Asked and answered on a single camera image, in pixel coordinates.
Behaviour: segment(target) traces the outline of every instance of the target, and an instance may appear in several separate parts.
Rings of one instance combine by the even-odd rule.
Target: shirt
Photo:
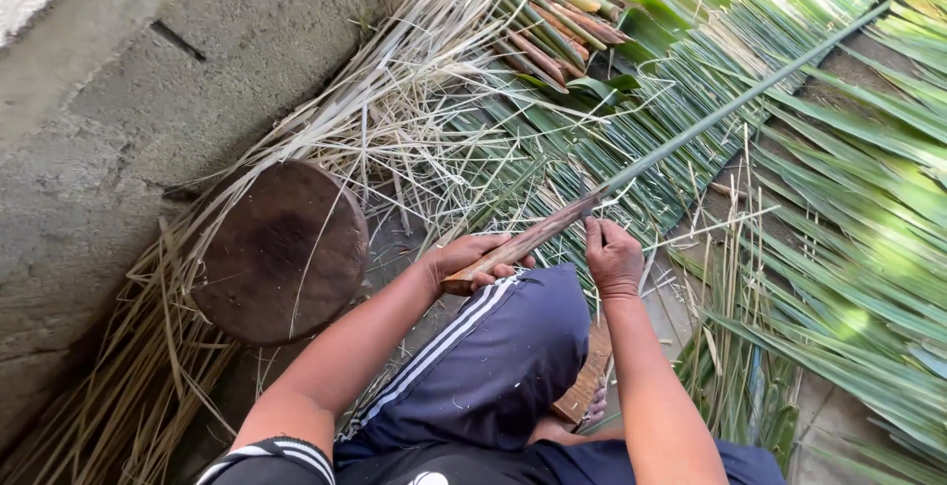
[[[537,455],[424,444],[354,463],[336,474],[321,450],[280,437],[244,446],[198,485],[559,485]]]

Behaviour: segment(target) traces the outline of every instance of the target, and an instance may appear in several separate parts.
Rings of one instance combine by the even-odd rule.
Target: wooden knife handle
[[[497,265],[516,263],[537,246],[573,224],[582,216],[583,210],[591,208],[597,201],[598,193],[591,193],[573,201],[537,224],[529,226],[522,234],[490,250],[466,269],[447,276],[440,285],[444,287],[445,293],[469,297],[474,293],[472,287],[477,273],[491,273],[493,267]]]

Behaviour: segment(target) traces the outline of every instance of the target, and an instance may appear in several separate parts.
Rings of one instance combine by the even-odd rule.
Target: black sleeve
[[[314,445],[274,437],[238,448],[204,472],[197,485],[335,485],[328,457]]]

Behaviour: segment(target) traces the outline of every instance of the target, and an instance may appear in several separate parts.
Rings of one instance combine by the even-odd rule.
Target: wooden chopping block
[[[234,339],[287,345],[350,309],[367,250],[368,226],[349,189],[315,164],[288,160],[267,168],[227,212],[191,295]]]
[[[573,424],[583,419],[583,413],[592,403],[592,397],[598,389],[598,379],[605,375],[608,357],[612,354],[612,339],[608,334],[608,324],[601,317],[601,324],[592,321],[589,329],[589,355],[585,359],[579,378],[558,402],[552,405],[556,416]]]

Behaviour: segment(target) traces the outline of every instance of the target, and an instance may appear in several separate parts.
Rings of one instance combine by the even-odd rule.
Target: leg
[[[763,448],[716,441],[731,485],[785,485],[775,457]],[[530,444],[560,483],[569,485],[634,484],[632,461],[624,441],[594,441],[563,446],[542,441]]]
[[[572,265],[498,280],[343,428],[336,464],[430,442],[522,449],[576,381],[589,324]]]

